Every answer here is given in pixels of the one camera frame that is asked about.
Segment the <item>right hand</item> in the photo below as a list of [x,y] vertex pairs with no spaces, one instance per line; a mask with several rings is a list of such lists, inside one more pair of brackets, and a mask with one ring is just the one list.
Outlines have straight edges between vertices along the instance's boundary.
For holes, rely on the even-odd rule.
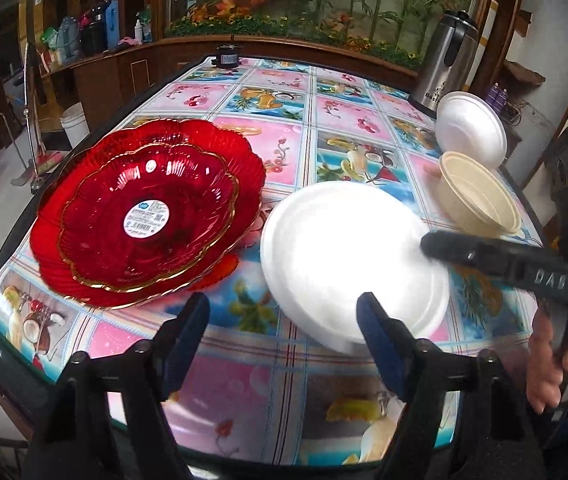
[[552,348],[553,326],[546,313],[538,309],[533,318],[526,366],[526,398],[536,414],[561,404],[560,386],[568,374],[568,350],[556,358]]

